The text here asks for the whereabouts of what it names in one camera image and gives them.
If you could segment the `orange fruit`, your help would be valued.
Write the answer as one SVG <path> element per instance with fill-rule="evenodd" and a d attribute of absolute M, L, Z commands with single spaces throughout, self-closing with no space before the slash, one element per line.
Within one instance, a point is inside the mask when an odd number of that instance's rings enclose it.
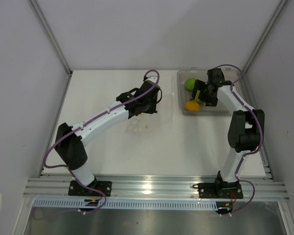
<path fill-rule="evenodd" d="M 201 110 L 201 106 L 199 103 L 195 102 L 195 101 L 187 101 L 185 103 L 185 110 L 187 111 L 192 111 L 192 112 L 199 112 Z"/>

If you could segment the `clear zip top bag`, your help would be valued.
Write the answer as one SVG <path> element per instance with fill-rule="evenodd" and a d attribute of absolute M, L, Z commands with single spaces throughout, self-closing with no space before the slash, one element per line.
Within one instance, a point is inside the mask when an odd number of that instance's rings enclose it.
<path fill-rule="evenodd" d="M 173 102 L 174 93 L 164 95 L 162 100 L 156 106 L 157 113 L 142 113 L 139 116 L 133 117 L 129 121 L 125 132 L 127 134 L 139 135 L 142 133 L 157 131 L 172 120 L 174 110 Z"/>

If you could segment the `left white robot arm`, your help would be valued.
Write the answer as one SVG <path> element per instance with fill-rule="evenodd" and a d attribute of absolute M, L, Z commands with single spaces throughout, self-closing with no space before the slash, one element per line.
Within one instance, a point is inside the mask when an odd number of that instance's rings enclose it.
<path fill-rule="evenodd" d="M 74 177 L 80 181 L 79 190 L 90 196 L 96 192 L 96 179 L 88 167 L 85 147 L 98 135 L 122 121 L 142 113 L 157 113 L 156 105 L 160 102 L 158 94 L 161 88 L 147 79 L 140 88 L 134 88 L 120 94 L 107 108 L 103 115 L 87 124 L 87 120 L 72 126 L 62 123 L 57 130 L 56 140 L 60 140 L 71 131 L 80 130 L 63 139 L 56 145 L 55 151 L 64 161 Z"/>

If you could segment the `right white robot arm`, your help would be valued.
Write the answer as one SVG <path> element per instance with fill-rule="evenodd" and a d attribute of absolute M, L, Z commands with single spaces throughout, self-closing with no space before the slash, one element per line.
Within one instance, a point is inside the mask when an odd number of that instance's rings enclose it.
<path fill-rule="evenodd" d="M 232 115 L 228 129 L 230 152 L 220 170 L 222 181 L 215 183 L 214 192 L 218 197 L 231 193 L 229 183 L 238 181 L 240 168 L 248 155 L 260 151 L 264 137 L 265 114 L 261 109 L 249 105 L 236 91 L 234 83 L 225 80 L 220 68 L 207 71 L 206 82 L 196 80 L 192 98 L 206 106 L 216 107 L 221 102 Z"/>

